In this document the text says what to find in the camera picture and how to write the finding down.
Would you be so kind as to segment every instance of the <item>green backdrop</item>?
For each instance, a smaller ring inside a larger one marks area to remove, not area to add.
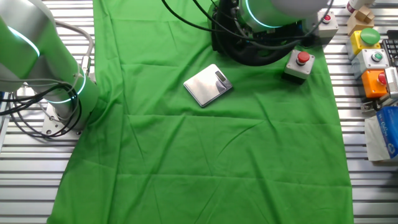
[[[169,4],[206,25],[191,1]],[[100,100],[49,223],[353,223],[321,47],[296,85],[280,79],[287,57],[237,64],[160,0],[94,0],[94,13]],[[211,63],[234,89],[201,108],[183,83]]]

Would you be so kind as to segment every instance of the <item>emergency stop button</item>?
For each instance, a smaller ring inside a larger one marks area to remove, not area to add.
[[[380,73],[377,81],[382,85],[387,85],[386,74],[384,72]]]
[[[307,52],[300,52],[297,55],[297,63],[299,65],[305,65],[305,63],[309,60],[310,60],[310,54],[308,54]]]
[[[328,24],[330,21],[331,21],[331,17],[330,17],[329,15],[326,15],[326,16],[323,18],[323,20],[322,20],[322,22],[323,22],[324,24]]]

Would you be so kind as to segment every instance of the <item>metal grating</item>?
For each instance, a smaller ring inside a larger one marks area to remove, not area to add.
[[[398,164],[373,164],[367,160],[364,115],[360,110],[358,82],[349,70],[345,49],[348,40],[345,6],[348,0],[335,0],[332,11],[340,29],[324,48],[343,130],[349,174],[353,185],[355,223],[398,223]],[[398,29],[398,5],[379,0],[376,27],[386,37]],[[57,20],[94,35],[91,1],[45,1]],[[80,62],[88,42],[73,31],[58,28],[68,50]],[[38,107],[23,111],[28,122],[39,128],[44,114]],[[50,215],[58,185],[76,141],[46,142],[23,134],[9,123],[0,153],[0,223],[45,223]]]

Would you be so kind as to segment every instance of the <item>red button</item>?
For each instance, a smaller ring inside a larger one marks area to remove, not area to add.
[[[386,74],[384,72],[380,73],[379,77],[377,78],[378,82],[380,82],[383,85],[387,84],[386,80]]]
[[[326,15],[323,19],[326,20],[326,21],[330,21],[331,17],[329,15]]]
[[[305,63],[310,60],[310,54],[306,52],[300,52],[297,56],[297,60],[300,63]]]

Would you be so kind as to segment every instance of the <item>robotic arm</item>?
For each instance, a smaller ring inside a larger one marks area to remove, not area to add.
[[[72,119],[69,128],[76,122],[74,128],[82,129],[96,104],[98,88],[60,40],[45,4],[41,0],[0,0],[0,34],[0,91],[16,91],[26,82],[40,94],[66,83],[69,90],[59,88],[43,98],[59,117]],[[77,94],[81,107],[73,109],[71,92]]]
[[[305,32],[301,20],[317,17],[317,12],[328,2],[328,0],[219,0],[213,2],[210,10],[206,12],[197,0],[192,1],[208,18],[209,29],[198,27],[181,18],[165,0],[162,0],[165,7],[181,21],[210,31],[213,50],[249,66],[276,62],[303,40],[308,41],[321,21],[311,31]]]

